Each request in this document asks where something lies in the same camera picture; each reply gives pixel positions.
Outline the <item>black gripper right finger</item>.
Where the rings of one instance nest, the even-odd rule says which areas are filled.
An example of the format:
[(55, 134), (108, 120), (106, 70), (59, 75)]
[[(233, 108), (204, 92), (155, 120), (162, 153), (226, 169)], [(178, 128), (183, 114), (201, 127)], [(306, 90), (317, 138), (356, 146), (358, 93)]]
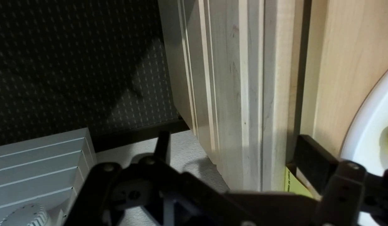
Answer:
[(322, 195), (330, 176), (335, 172), (337, 159), (307, 134), (296, 138), (292, 163), (310, 182), (312, 188)]

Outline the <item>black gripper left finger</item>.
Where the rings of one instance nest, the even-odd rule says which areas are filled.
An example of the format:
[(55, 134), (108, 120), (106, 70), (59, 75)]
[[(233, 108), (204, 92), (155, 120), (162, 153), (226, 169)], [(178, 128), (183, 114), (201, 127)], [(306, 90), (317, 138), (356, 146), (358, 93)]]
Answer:
[(154, 156), (165, 163), (169, 162), (169, 141), (170, 133), (168, 130), (162, 130), (158, 133), (158, 139), (154, 148)]

